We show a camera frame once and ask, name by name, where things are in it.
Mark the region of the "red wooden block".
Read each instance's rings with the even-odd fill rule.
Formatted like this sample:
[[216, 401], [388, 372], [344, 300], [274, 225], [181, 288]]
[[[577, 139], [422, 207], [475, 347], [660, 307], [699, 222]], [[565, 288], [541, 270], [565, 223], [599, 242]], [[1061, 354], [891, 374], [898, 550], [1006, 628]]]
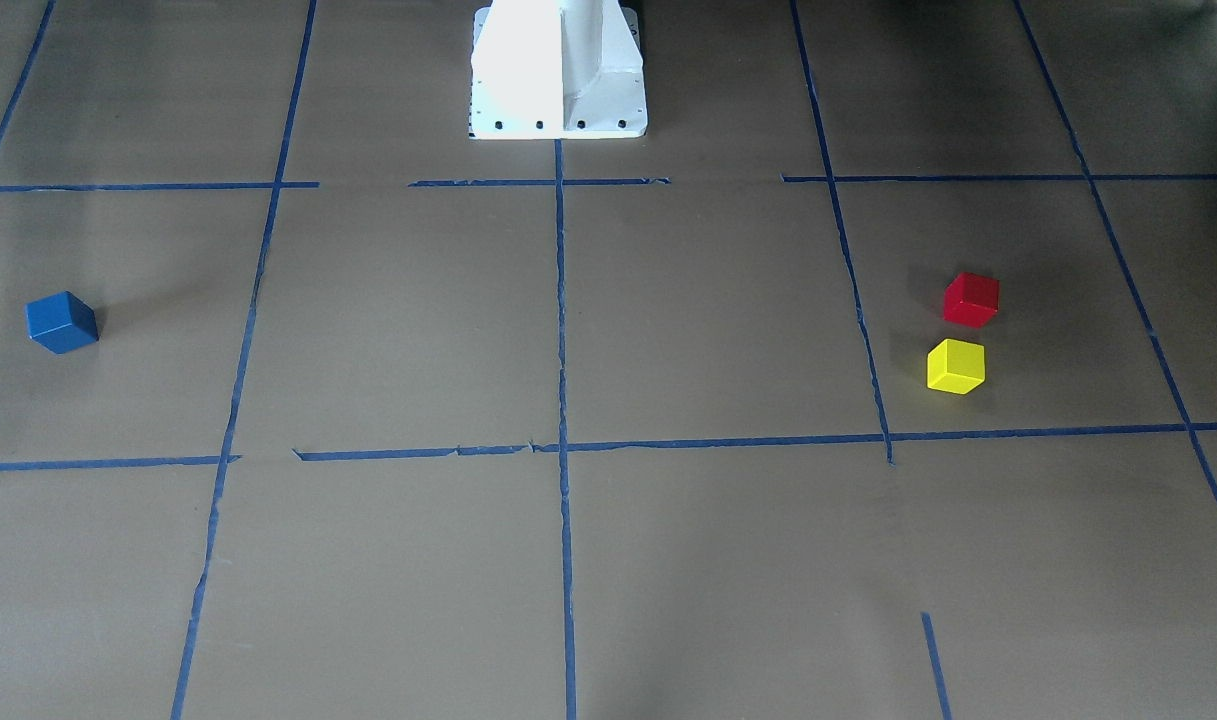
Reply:
[[943, 292], [943, 319], [969, 328], [982, 328], [1000, 309], [1000, 293], [1002, 285], [997, 279], [959, 272]]

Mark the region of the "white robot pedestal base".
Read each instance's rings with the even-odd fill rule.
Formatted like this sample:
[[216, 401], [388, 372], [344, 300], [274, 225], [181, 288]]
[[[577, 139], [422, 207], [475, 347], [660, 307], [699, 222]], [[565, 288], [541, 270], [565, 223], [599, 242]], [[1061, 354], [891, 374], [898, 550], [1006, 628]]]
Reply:
[[493, 1], [473, 15], [469, 137], [643, 137], [640, 13], [622, 1]]

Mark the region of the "blue wooden block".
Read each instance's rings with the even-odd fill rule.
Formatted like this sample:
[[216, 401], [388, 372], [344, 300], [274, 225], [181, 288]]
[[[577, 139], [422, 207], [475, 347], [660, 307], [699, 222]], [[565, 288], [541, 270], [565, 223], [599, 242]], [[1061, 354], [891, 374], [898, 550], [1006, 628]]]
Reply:
[[28, 337], [51, 354], [69, 354], [99, 341], [92, 306], [68, 291], [27, 302], [24, 313]]

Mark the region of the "yellow wooden block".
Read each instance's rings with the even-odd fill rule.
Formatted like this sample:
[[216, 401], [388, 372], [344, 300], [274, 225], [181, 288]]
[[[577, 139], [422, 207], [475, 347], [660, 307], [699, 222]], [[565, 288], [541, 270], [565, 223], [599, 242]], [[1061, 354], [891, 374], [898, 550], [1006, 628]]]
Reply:
[[986, 382], [986, 347], [947, 338], [925, 358], [925, 386], [929, 389], [968, 395]]

